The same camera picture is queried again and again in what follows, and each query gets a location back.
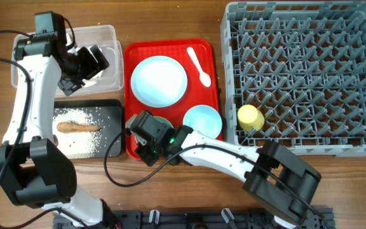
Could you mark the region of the mint green bowl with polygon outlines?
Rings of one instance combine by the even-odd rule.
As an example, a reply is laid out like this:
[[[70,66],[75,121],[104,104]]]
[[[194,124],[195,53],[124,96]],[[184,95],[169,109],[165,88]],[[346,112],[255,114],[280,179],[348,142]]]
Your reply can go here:
[[[157,127],[161,128],[173,128],[173,125],[164,117],[154,116],[155,124]]]

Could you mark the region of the brown bread stick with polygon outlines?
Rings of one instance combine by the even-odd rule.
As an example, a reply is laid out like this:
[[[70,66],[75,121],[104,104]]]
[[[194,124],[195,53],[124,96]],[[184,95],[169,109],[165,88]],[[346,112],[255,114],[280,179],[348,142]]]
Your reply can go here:
[[[60,122],[57,124],[57,130],[61,133],[96,132],[101,130],[101,127],[73,122]]]

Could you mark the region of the light blue bowl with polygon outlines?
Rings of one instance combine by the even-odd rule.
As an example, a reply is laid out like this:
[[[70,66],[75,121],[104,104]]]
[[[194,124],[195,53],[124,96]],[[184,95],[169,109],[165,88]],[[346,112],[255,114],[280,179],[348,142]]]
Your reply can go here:
[[[212,139],[216,139],[222,130],[220,114],[213,107],[203,104],[190,108],[182,123]]]

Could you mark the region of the white plastic spoon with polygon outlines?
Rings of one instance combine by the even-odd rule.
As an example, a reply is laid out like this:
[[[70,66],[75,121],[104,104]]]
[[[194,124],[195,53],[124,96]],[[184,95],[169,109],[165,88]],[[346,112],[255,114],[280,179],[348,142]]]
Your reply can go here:
[[[191,46],[187,47],[186,52],[199,72],[199,79],[200,79],[201,83],[205,87],[210,87],[211,86],[211,77],[202,70],[200,62],[197,58],[196,52],[194,51],[193,47],[191,47]]]

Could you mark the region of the yellow plastic cup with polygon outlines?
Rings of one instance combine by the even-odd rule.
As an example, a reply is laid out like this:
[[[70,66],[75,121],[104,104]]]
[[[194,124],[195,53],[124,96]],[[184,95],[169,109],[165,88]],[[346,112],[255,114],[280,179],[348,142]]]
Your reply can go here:
[[[240,127],[249,132],[253,128],[260,130],[265,122],[264,115],[253,105],[243,105],[237,112]]]

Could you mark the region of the white napkin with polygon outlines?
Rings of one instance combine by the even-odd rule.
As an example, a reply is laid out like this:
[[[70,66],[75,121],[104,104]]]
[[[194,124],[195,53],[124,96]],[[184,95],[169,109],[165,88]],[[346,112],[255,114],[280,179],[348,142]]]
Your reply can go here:
[[[92,87],[93,85],[97,84],[98,80],[102,77],[102,73],[103,73],[103,71],[100,71],[90,80],[83,80],[83,82],[85,83],[84,87],[88,88],[88,87]]]

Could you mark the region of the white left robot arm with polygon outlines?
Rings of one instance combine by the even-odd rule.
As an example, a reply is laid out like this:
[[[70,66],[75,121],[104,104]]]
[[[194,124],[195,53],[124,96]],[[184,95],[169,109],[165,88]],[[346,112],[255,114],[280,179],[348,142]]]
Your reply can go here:
[[[17,93],[0,145],[0,190],[14,205],[57,212],[76,227],[121,228],[103,200],[78,186],[52,126],[56,91],[71,95],[109,63],[97,46],[77,48],[67,40],[72,27],[62,15],[37,13],[35,24],[35,33],[24,34],[13,51]]]

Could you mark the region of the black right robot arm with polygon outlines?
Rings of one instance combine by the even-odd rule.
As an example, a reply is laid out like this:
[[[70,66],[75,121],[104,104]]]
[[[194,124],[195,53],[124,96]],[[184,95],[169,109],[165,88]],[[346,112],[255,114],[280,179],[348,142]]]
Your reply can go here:
[[[308,212],[317,212],[311,200],[321,174],[277,142],[261,147],[230,144],[186,125],[172,128],[148,111],[133,115],[126,128],[138,141],[136,154],[148,166],[164,158],[170,165],[184,162],[235,177],[281,223],[301,226]]]

